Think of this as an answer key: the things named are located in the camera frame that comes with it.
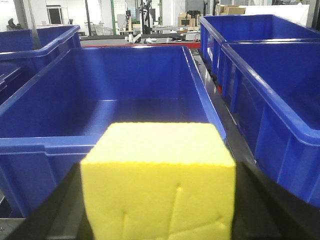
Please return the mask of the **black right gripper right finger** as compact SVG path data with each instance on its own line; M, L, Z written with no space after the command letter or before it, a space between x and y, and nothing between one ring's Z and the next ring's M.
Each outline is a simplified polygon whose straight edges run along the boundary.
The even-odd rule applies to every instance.
M318 240L320 211L246 162L236 164L233 240Z

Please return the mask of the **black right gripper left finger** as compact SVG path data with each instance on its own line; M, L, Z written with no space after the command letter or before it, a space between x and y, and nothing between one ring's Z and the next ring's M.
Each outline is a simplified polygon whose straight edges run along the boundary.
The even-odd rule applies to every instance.
M73 164L56 189L7 240L92 240L85 211L80 165Z

